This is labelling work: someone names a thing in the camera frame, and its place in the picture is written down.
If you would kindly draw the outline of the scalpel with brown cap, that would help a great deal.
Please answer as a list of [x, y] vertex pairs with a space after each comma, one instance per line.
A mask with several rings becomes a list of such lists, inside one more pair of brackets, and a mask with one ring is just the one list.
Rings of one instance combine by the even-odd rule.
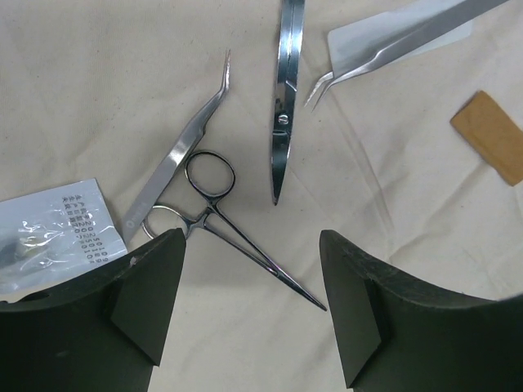
[[522, 130], [487, 92], [478, 91], [450, 124], [507, 184], [522, 182]]

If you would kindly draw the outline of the fine curved forceps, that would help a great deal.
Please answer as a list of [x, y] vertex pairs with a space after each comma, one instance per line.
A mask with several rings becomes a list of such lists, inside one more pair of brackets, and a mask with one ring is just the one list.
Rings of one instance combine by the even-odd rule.
[[450, 42], [464, 38], [470, 33], [472, 21], [488, 11], [504, 4], [503, 1], [455, 1], [454, 7], [397, 33], [380, 42], [375, 49], [363, 55], [349, 72], [339, 79], [331, 81], [330, 72], [318, 79], [310, 96], [319, 94], [319, 100], [324, 98], [329, 88], [340, 82], [371, 73], [381, 67], [397, 62], [403, 57], [412, 56]]

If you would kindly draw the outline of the straight surgical scissors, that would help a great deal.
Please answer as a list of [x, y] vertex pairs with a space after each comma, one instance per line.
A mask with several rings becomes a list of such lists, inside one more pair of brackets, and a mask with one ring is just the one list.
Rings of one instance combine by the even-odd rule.
[[290, 152], [304, 21], [303, 0], [282, 2], [270, 155], [273, 204], [279, 202]]

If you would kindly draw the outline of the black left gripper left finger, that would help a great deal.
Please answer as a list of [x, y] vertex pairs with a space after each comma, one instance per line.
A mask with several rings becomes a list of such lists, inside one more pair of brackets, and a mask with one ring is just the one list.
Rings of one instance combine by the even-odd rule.
[[146, 391], [185, 257], [181, 229], [65, 283], [1, 304], [3, 391]]

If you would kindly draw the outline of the hemostat clamp crossing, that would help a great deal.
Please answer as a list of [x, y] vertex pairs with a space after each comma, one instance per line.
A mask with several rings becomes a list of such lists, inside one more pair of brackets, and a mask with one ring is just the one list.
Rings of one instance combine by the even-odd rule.
[[[203, 157], [203, 156], [209, 156], [214, 157], [219, 162], [223, 163], [229, 170], [231, 180], [230, 183], [225, 187], [224, 190], [219, 191], [217, 193], [211, 193], [208, 192], [205, 188], [198, 185], [194, 180], [194, 176], [190, 173], [190, 167], [193, 161], [197, 158]], [[282, 269], [266, 252], [264, 252], [261, 248], [259, 248], [258, 245], [255, 244], [253, 240], [250, 239], [249, 236], [246, 235], [245, 232], [243, 232], [221, 209], [219, 206], [219, 202], [224, 199], [231, 190], [235, 187], [236, 183], [236, 174], [235, 169], [230, 164], [230, 162], [220, 155], [217, 152], [211, 151], [211, 150], [200, 150], [197, 152], [192, 153], [185, 165], [184, 165], [184, 173], [186, 179], [189, 181], [193, 189], [203, 198], [206, 205], [205, 208], [196, 216], [196, 217], [190, 217], [186, 216], [184, 213], [177, 211], [174, 207], [165, 204], [165, 203], [156, 203], [152, 207], [152, 211], [159, 210], [159, 211], [166, 211], [170, 212], [177, 216], [182, 222], [183, 226], [182, 228], [185, 229], [184, 236], [185, 239], [188, 239], [189, 236], [196, 230], [196, 229], [202, 229], [206, 232], [209, 232], [211, 234], [214, 234], [219, 239], [224, 241], [225, 243], [228, 243], [233, 248], [244, 254], [247, 258], [254, 261], [257, 265], [261, 266], [265, 271], [270, 273], [272, 276], [277, 278], [280, 282], [284, 283], [287, 287], [294, 290], [297, 294], [303, 296], [305, 299], [307, 299], [310, 303], [313, 305], [316, 305], [323, 311], [327, 311], [327, 307], [321, 303], [313, 294], [311, 294], [309, 291], [307, 291], [298, 281], [296, 281], [290, 274], [288, 274], [284, 269]], [[255, 252], [256, 256], [246, 250], [245, 248], [241, 247], [237, 242], [233, 241], [232, 239], [227, 238], [223, 233], [221, 233], [219, 230], [214, 229], [209, 223], [208, 218], [210, 216], [217, 216], [219, 217], [223, 222], [225, 222], [232, 230], [234, 230], [238, 236], [240, 236]]]

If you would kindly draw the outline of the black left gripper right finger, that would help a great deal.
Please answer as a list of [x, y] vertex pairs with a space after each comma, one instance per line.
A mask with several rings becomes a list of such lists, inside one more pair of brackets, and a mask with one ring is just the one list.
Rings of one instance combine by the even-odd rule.
[[521, 390], [521, 296], [438, 287], [333, 230], [320, 235], [320, 261], [347, 388]]

